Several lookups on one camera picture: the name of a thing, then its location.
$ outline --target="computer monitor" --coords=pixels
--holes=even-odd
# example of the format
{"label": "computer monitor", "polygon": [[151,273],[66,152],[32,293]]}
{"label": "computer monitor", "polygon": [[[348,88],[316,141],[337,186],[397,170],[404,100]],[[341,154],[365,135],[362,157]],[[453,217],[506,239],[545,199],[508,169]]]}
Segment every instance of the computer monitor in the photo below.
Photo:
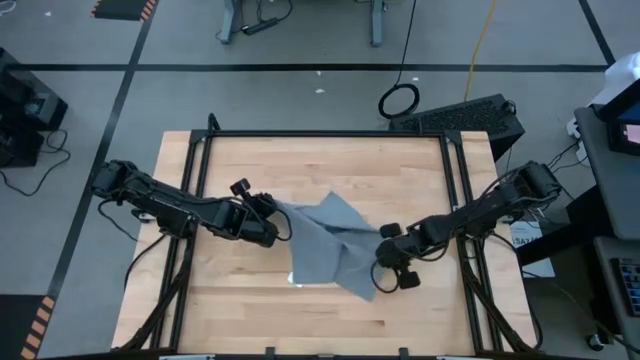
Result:
{"label": "computer monitor", "polygon": [[609,148],[640,156],[640,80],[596,109],[600,120],[607,124]]}

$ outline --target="gray cloth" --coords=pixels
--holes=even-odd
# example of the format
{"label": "gray cloth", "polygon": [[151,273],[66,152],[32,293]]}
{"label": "gray cloth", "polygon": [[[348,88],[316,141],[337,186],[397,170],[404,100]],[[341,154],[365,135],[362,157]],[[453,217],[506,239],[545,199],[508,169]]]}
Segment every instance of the gray cloth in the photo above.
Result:
{"label": "gray cloth", "polygon": [[[371,265],[382,242],[378,230],[340,196],[331,192],[316,206],[278,202],[291,219],[290,240],[293,282],[336,283],[361,298],[372,301],[376,289],[371,282]],[[375,267],[380,281],[384,270]]]}

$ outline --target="white paper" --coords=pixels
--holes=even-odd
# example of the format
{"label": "white paper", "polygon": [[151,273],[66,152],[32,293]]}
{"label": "white paper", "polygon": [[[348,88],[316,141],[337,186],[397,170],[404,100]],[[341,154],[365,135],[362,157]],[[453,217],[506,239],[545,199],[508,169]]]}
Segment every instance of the white paper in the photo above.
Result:
{"label": "white paper", "polygon": [[[541,237],[542,231],[537,221],[516,221],[511,225],[511,240],[513,241],[513,246],[516,248]],[[522,269],[545,278],[553,278],[556,276],[551,260],[548,258],[529,264]]]}

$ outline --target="wooden table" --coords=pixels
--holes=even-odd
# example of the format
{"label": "wooden table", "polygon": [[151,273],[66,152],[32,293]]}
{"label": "wooden table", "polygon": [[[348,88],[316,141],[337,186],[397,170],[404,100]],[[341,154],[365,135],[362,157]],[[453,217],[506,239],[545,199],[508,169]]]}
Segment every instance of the wooden table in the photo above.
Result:
{"label": "wooden table", "polygon": [[[179,187],[188,139],[188,132],[165,133],[156,179]],[[463,133],[463,141],[478,196],[496,178],[489,142],[485,133]],[[464,203],[454,151],[450,147]],[[252,191],[299,204],[317,204],[333,190],[374,227],[406,226],[450,212],[436,139],[215,138],[205,196],[230,195],[229,186],[243,177]],[[496,230],[510,238],[507,226]],[[157,237],[155,225],[143,226],[136,254]],[[128,340],[156,304],[167,248],[165,241],[131,274],[114,346]],[[496,239],[487,240],[485,254],[496,305],[522,338],[535,344],[515,255]],[[201,228],[179,350],[264,354],[265,347],[274,346],[278,354],[394,355],[406,347],[412,355],[474,354],[455,241],[443,259],[414,261],[412,269],[420,274],[420,287],[378,293],[368,303],[334,285],[293,287],[287,281],[291,260],[286,243],[264,249],[214,239]],[[478,309],[483,343],[490,349],[486,313],[479,303]],[[169,310],[163,344],[168,344],[172,320]]]}

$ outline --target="gray floor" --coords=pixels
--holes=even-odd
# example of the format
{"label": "gray floor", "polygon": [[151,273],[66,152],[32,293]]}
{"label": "gray floor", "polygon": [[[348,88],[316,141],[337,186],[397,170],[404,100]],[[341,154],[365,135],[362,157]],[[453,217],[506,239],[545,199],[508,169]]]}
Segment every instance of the gray floor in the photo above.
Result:
{"label": "gray floor", "polygon": [[[393,1],[385,14],[384,45],[369,46],[367,5],[346,0],[293,0],[295,11],[280,25],[231,46],[214,38],[222,21],[222,1],[161,0],[141,64],[398,63],[402,55],[409,0]],[[616,58],[638,51],[640,25],[634,0],[589,0]],[[420,0],[408,63],[468,64],[490,0]],[[127,64],[140,23],[89,18],[92,1],[19,0],[0,17],[0,47],[30,64]],[[245,8],[255,20],[253,2]],[[283,1],[275,7],[284,9]],[[478,63],[515,65],[606,65],[577,0],[499,1]],[[84,183],[120,88],[123,72],[54,71],[36,75],[70,105],[73,158],[52,173],[40,193],[22,198],[0,186],[2,261],[0,293],[42,294],[64,245]],[[119,117],[107,159],[129,159],[153,170],[161,135],[167,130],[205,126],[209,112],[227,129],[384,129],[377,101],[396,72],[137,72]],[[465,72],[407,72],[422,92],[420,109],[462,100]],[[586,104],[603,85],[602,73],[482,72],[472,97],[503,93],[518,105],[526,135],[513,149],[510,166],[527,160],[548,162],[571,143],[564,126],[574,108]],[[396,96],[391,107],[406,99]],[[43,156],[32,169],[7,174],[23,188],[35,185],[56,159]],[[568,154],[562,164],[575,161]],[[497,164],[503,171],[505,159]],[[588,168],[558,173],[574,195],[593,184]],[[562,219],[562,198],[549,215]],[[133,243],[96,212],[93,201],[40,352],[41,357],[108,350],[122,300],[122,282]],[[110,214],[132,232],[137,224],[124,209]],[[575,254],[554,259],[559,281],[587,299]],[[619,347],[590,351],[583,336],[589,322],[553,288],[527,282],[530,300],[552,354],[600,359],[624,358]]]}

